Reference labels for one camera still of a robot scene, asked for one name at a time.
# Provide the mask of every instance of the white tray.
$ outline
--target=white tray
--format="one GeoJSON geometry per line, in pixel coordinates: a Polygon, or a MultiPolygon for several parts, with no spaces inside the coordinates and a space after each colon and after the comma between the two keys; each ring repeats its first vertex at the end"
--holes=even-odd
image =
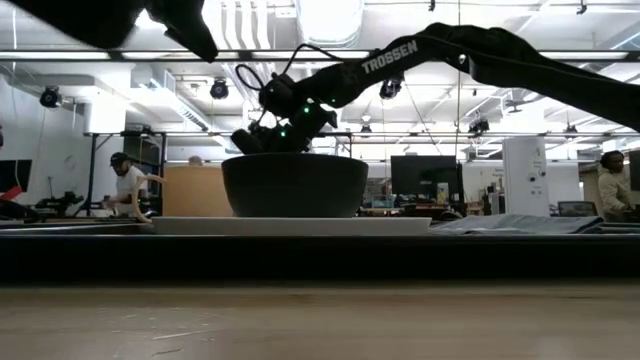
{"type": "Polygon", "coordinates": [[[188,218],[155,217],[159,235],[422,236],[431,218],[188,218]]]}

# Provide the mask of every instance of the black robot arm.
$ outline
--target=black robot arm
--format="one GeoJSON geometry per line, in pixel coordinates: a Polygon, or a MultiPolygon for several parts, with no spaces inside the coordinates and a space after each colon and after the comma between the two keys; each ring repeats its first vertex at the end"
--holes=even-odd
{"type": "Polygon", "coordinates": [[[343,107],[369,86],[427,61],[443,61],[480,83],[528,89],[639,128],[640,86],[550,60],[504,29],[434,23],[365,59],[342,61],[299,82],[274,75],[260,90],[260,102],[290,124],[267,129],[254,123],[250,134],[239,130],[232,140],[245,154],[304,151],[326,123],[335,127],[335,114],[319,104],[343,107]]]}

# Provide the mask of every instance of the red object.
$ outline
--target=red object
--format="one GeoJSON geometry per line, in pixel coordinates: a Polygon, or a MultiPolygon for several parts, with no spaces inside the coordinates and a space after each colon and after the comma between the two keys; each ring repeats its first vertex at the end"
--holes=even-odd
{"type": "Polygon", "coordinates": [[[22,194],[22,188],[20,186],[14,186],[9,191],[0,195],[0,199],[2,200],[13,200],[18,197],[18,195],[22,194]]]}

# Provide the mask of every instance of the black bowl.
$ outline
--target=black bowl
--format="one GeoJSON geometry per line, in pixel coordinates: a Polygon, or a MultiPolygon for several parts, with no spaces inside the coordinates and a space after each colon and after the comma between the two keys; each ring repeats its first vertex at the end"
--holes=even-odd
{"type": "Polygon", "coordinates": [[[352,217],[368,171],[360,160],[302,153],[245,155],[222,163],[227,198],[240,217],[352,217]]]}

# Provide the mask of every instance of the man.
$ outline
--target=man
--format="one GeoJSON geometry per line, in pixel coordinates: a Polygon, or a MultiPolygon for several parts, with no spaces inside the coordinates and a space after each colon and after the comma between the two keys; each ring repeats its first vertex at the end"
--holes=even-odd
{"type": "Polygon", "coordinates": [[[629,176],[624,171],[624,154],[609,151],[600,158],[598,189],[604,218],[610,222],[623,222],[624,211],[631,209],[629,176]]]}
{"type": "Polygon", "coordinates": [[[198,156],[198,155],[193,155],[192,157],[189,158],[189,165],[190,166],[203,166],[202,165],[202,158],[200,158],[200,156],[198,156]]]}
{"type": "MultiPolygon", "coordinates": [[[[117,152],[111,155],[111,167],[115,171],[118,178],[116,180],[116,196],[112,196],[105,201],[105,206],[109,209],[116,208],[119,215],[132,216],[133,205],[131,205],[131,194],[135,189],[139,176],[144,173],[133,166],[131,159],[127,154],[117,152]]],[[[140,186],[138,198],[147,197],[147,182],[143,182],[140,186]]]]}

